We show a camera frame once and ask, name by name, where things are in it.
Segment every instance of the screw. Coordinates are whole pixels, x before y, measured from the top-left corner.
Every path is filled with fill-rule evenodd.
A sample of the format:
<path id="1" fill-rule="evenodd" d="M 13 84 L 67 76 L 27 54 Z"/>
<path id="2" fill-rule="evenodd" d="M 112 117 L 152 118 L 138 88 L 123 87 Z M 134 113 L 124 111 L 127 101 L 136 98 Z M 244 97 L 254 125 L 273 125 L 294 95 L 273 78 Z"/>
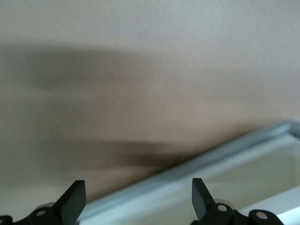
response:
<path id="1" fill-rule="evenodd" d="M 256 216 L 260 219 L 267 219 L 268 218 L 267 215 L 263 212 L 257 212 Z"/>
<path id="2" fill-rule="evenodd" d="M 221 212 L 226 212 L 226 211 L 227 211 L 227 208 L 226 208 L 226 206 L 224 206 L 224 205 L 218 205 L 218 206 L 217 206 L 217 209 L 218 209 L 219 211 L 221 211 Z"/>

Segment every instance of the white wall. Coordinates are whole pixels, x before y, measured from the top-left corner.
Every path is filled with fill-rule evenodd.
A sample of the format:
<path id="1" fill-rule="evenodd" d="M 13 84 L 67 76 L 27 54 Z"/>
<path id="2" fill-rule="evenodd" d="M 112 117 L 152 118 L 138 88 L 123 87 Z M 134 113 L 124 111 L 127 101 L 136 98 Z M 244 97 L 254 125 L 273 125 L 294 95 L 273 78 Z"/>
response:
<path id="1" fill-rule="evenodd" d="M 1 1 L 0 179 L 14 206 L 1 202 L 0 214 L 25 216 L 75 179 L 95 199 L 299 117 L 299 10 L 276 0 Z"/>

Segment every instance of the silver rivet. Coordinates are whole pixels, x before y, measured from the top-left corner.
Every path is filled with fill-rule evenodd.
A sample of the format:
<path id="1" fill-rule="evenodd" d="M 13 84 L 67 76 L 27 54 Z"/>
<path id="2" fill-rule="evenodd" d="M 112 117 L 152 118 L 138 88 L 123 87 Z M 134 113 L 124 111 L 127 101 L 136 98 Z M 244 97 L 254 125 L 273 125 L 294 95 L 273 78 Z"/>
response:
<path id="1" fill-rule="evenodd" d="M 45 210 L 41 210 L 41 211 L 37 212 L 37 217 L 40 217 L 40 216 L 44 215 L 45 213 L 46 213 Z"/>
<path id="2" fill-rule="evenodd" d="M 224 206 L 224 205 L 218 205 L 218 206 L 217 206 L 217 209 L 218 209 L 219 211 L 221 211 L 221 212 L 226 212 L 226 211 L 227 211 L 227 208 L 226 208 L 226 206 Z"/>
<path id="3" fill-rule="evenodd" d="M 256 213 L 256 216 L 257 216 L 258 218 L 260 218 L 260 219 L 267 219 L 267 218 L 268 218 L 267 215 L 264 214 L 263 212 L 257 212 L 257 213 Z"/>

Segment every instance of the metal window frame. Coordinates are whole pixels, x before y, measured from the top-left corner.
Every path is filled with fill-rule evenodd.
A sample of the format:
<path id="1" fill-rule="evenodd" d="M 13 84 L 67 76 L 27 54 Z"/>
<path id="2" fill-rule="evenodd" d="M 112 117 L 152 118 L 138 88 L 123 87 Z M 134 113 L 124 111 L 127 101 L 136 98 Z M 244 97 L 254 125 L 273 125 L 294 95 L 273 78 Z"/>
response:
<path id="1" fill-rule="evenodd" d="M 246 150 L 249 147 L 261 144 L 284 134 L 290 134 L 300 139 L 300 121 L 284 120 L 273 126 L 258 129 L 160 174 L 147 178 L 105 197 L 99 198 L 86 205 L 78 221 L 89 220 L 104 210 L 108 210 L 111 207 L 142 195 L 154 188 L 161 187 L 171 180 L 179 179 L 205 166 L 216 163 L 225 157 L 230 157 L 236 153 Z"/>

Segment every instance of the beige wall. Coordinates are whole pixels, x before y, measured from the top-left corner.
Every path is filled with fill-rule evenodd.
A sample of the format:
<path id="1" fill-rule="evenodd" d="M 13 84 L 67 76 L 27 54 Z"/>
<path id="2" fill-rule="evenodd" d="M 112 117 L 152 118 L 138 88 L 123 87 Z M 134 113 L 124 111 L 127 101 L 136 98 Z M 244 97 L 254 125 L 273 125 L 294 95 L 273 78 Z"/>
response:
<path id="1" fill-rule="evenodd" d="M 23 217 L 75 179 L 92 200 L 299 117 L 299 11 L 271 0 L 1 1 L 0 214 Z"/>

